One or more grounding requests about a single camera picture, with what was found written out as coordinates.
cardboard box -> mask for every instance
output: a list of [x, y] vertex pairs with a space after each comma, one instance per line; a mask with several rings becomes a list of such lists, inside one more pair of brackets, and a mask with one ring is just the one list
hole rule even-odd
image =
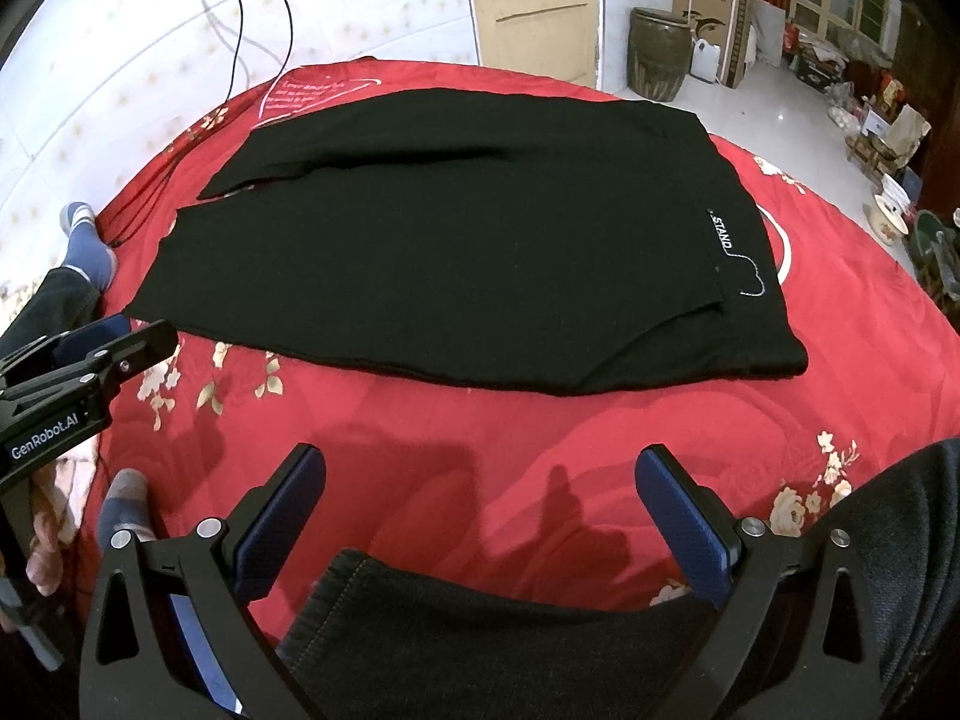
[[746, 71], [754, 0], [673, 0], [673, 12], [688, 18], [697, 38], [720, 47], [717, 80], [736, 89]]

blue sock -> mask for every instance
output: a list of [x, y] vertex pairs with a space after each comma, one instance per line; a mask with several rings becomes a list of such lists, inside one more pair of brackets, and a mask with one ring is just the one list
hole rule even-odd
[[157, 538], [150, 527], [147, 477], [134, 469], [118, 471], [107, 490], [97, 518], [97, 544], [101, 552], [109, 549], [117, 531], [133, 531], [141, 541]]
[[77, 271], [104, 292], [117, 275], [117, 258], [100, 240], [94, 218], [93, 209], [83, 202], [68, 203], [61, 209], [61, 229], [69, 240], [64, 268]]

black cable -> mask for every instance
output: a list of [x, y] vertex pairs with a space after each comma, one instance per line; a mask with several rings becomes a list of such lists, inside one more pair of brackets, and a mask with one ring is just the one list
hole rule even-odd
[[227, 90], [227, 98], [224, 99], [224, 104], [233, 96], [233, 84], [237, 78], [237, 62], [240, 60], [240, 47], [243, 46], [243, 0], [237, 0], [237, 4], [240, 6], [240, 28], [237, 30], [237, 45], [233, 50], [233, 69], [230, 71], [230, 88]]
[[290, 57], [293, 55], [293, 52], [294, 52], [294, 12], [290, 7], [289, 0], [283, 0], [283, 4], [287, 9], [287, 20], [290, 23], [290, 45], [287, 47], [287, 55], [283, 60], [283, 64], [280, 65], [280, 72], [277, 73], [276, 76], [274, 76], [274, 81], [279, 80], [280, 76], [283, 76], [283, 71], [287, 69], [287, 64], [290, 62]]
[[[237, 35], [236, 50], [234, 50], [234, 53], [233, 53], [233, 70], [232, 70], [232, 73], [230, 74], [230, 88], [229, 88], [229, 91], [227, 92], [227, 99], [224, 100], [224, 104], [226, 104], [226, 103], [229, 101], [230, 96], [233, 94], [233, 84], [234, 84], [234, 80], [235, 80], [235, 78], [236, 78], [237, 61], [238, 61], [238, 58], [239, 58], [239, 56], [240, 56], [240, 47], [241, 47], [241, 45], [242, 45], [242, 43], [243, 43], [243, 25], [244, 25], [243, 0], [237, 0], [237, 1], [238, 1], [239, 4], [240, 4], [240, 29], [239, 29], [239, 34]], [[272, 89], [275, 87], [275, 85], [277, 85], [277, 81], [279, 81], [279, 80], [282, 78], [283, 73], [284, 73], [284, 71], [286, 71], [287, 65], [288, 65], [289, 62], [290, 62], [290, 57], [293, 55], [293, 52], [294, 52], [294, 14], [293, 14], [293, 9], [291, 9], [291, 7], [290, 7], [290, 1], [289, 1], [289, 0], [283, 0], [283, 5], [284, 5], [284, 6], [286, 7], [286, 9], [287, 9], [287, 20], [288, 20], [288, 22], [290, 23], [290, 42], [289, 42], [289, 45], [287, 46], [287, 55], [286, 55], [286, 57], [284, 57], [283, 64], [280, 65], [280, 71], [274, 76], [274, 78], [272, 79], [271, 85], [270, 85], [269, 87], [267, 87], [267, 90], [263, 93], [263, 94], [264, 94], [264, 97], [265, 97], [266, 95], [269, 95], [269, 94], [272, 92]], [[185, 157], [188, 153], [190, 153], [190, 151], [193, 151], [193, 149], [188, 149], [187, 151], [181, 151], [181, 153], [179, 153], [179, 154], [176, 156], [176, 159], [175, 159], [173, 162], [171, 162], [170, 167], [168, 167], [168, 170], [167, 170], [167, 175], [165, 175], [165, 177], [163, 177], [163, 178], [160, 180], [160, 186], [158, 186], [157, 189], [154, 189], [154, 190], [151, 192], [150, 196], [147, 198], [147, 201], [144, 203], [144, 206], [142, 206], [142, 207], [144, 207], [144, 208], [147, 208], [147, 213], [144, 215], [144, 217], [142, 218], [142, 220], [140, 221], [140, 223], [139, 223], [138, 225], [136, 225], [136, 227], [133, 228], [133, 230], [131, 230], [130, 234], [128, 234], [126, 238], [123, 238], [123, 237], [122, 237], [123, 234], [125, 234], [125, 233], [127, 232], [127, 230], [130, 229], [131, 224], [133, 224], [133, 222], [136, 220], [136, 218], [137, 218], [137, 216], [138, 216], [138, 214], [137, 214], [137, 215], [134, 215], [134, 216], [133, 216], [133, 219], [132, 219], [125, 227], [123, 227], [123, 228], [120, 230], [120, 233], [117, 235], [117, 237], [114, 238], [114, 239], [109, 243], [109, 245], [110, 245], [112, 248], [119, 248], [119, 247], [121, 247], [123, 244], [126, 244], [126, 242], [128, 242], [129, 240], [131, 240], [131, 238], [140, 231], [140, 228], [143, 227], [143, 225], [144, 225], [145, 223], [147, 223], [147, 219], [150, 218], [150, 215], [152, 215], [152, 212], [154, 211], [155, 207], [157, 207], [157, 204], [160, 202], [160, 198], [163, 196], [164, 190], [166, 190], [167, 186], [169, 186], [169, 184], [170, 184], [170, 179], [171, 179], [171, 178], [173, 177], [173, 175], [174, 175], [174, 170], [176, 170], [176, 166], [179, 165], [179, 163], [181, 162], [181, 160], [184, 159], [184, 157]], [[131, 203], [133, 203], [133, 199], [129, 200], [126, 205], [121, 206], [119, 209], [117, 209], [117, 213], [119, 213], [120, 211], [123, 211], [125, 208], [128, 207], [128, 205], [131, 205]]]

white plastic jug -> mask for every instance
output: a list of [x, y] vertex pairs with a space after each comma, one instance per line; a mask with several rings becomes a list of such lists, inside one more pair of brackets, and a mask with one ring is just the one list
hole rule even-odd
[[720, 65], [720, 47], [700, 38], [693, 44], [693, 64], [690, 74], [698, 79], [714, 83], [717, 80], [717, 68]]

bed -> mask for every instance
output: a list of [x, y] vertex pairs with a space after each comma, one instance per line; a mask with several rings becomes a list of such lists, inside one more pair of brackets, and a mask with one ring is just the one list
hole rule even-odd
[[[443, 64], [365, 59], [291, 71], [189, 127], [104, 210], [104, 240], [122, 242], [104, 309], [133, 298], [176, 209], [195, 202], [253, 127], [431, 86], [611, 99]], [[894, 461], [956, 435], [960, 341], [911, 276], [789, 175], [714, 143], [764, 216], [790, 323], [809, 353], [804, 375], [554, 397], [338, 370], [181, 334], [174, 357], [114, 401], [72, 555], [80, 611], [99, 563], [100, 501], [124, 466], [149, 477], [158, 531], [179, 536], [226, 515], [297, 442], [320, 447], [325, 496], [271, 595], [251, 607], [276, 640], [347, 546], [560, 605], [630, 610], [685, 592], [634, 490], [635, 457], [653, 442], [735, 514], [798, 535]]]

